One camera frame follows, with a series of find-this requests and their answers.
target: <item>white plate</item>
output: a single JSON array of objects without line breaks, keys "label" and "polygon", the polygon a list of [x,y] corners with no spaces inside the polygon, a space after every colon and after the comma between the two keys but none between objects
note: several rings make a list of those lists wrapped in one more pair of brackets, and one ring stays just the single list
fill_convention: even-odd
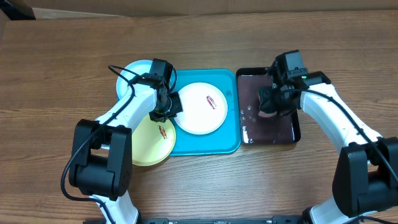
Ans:
[{"label": "white plate", "polygon": [[[130,63],[128,66],[126,66],[126,69],[135,72],[138,75],[142,75],[150,71],[150,66],[152,66],[151,60],[138,60],[133,63]],[[121,71],[121,75],[126,77],[128,80],[131,80],[132,78],[135,77],[134,74],[123,70]],[[140,86],[134,85],[134,89],[135,91],[139,91]],[[118,77],[118,80],[116,81],[116,94],[118,94],[118,98],[119,99],[123,98],[126,92],[127,92],[127,83],[122,78]]]},{"label": "white plate", "polygon": [[224,94],[207,83],[192,83],[179,92],[183,111],[175,122],[191,134],[208,134],[217,130],[228,112]]}]

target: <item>wooden table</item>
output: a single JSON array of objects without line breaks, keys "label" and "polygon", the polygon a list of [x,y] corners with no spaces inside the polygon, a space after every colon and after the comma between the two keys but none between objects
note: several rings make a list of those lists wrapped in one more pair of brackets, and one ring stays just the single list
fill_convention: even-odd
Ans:
[{"label": "wooden table", "polygon": [[[294,49],[365,123],[398,135],[398,11],[8,22],[0,44],[0,222],[101,217],[94,203],[67,200],[60,176],[76,123],[115,104],[107,65],[157,57],[177,69],[235,72]],[[179,219],[293,215],[322,203],[338,155],[309,116],[300,111],[299,119],[295,146],[241,146],[230,155],[135,167],[134,205],[144,217]],[[397,212],[375,216],[398,222]]]}]

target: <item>blue plate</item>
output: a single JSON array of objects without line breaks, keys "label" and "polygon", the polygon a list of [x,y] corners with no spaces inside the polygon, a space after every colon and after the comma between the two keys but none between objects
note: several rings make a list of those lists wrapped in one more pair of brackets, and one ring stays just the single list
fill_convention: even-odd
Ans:
[{"label": "blue plate", "polygon": [[[139,74],[149,71],[151,61],[137,61],[126,68]],[[122,75],[131,79],[133,75],[122,71]],[[170,84],[174,82],[174,73]],[[212,133],[196,135],[180,128],[174,119],[176,142],[170,156],[199,156],[212,154],[229,154],[238,149],[241,144],[238,89],[235,75],[227,69],[177,70],[177,82],[174,91],[181,90],[191,83],[203,82],[217,87],[225,96],[228,112],[224,123]],[[121,82],[117,84],[118,91],[122,90]]]}]

